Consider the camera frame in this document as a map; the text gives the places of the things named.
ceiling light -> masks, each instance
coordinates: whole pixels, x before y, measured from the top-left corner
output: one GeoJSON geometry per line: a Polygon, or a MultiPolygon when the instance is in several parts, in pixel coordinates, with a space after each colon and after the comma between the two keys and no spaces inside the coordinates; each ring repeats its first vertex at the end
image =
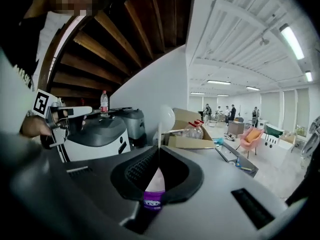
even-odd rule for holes
{"type": "Polygon", "coordinates": [[[306,76],[306,79],[308,80],[308,82],[312,82],[313,81],[310,71],[306,71],[305,72],[305,76],[306,76]]]}
{"type": "Polygon", "coordinates": [[[260,91],[260,89],[251,86],[247,86],[246,88],[249,90],[260,91]]]}
{"type": "Polygon", "coordinates": [[[209,83],[209,84],[220,84],[220,85],[231,85],[230,82],[214,81],[214,80],[208,80],[207,83],[209,83]]]}
{"type": "Polygon", "coordinates": [[[289,27],[288,24],[284,24],[282,27],[280,27],[280,32],[284,36],[288,44],[291,46],[291,49],[293,50],[297,60],[303,59],[305,55],[302,52],[300,44],[295,36],[295,33],[292,31],[291,27],[289,27]]]}

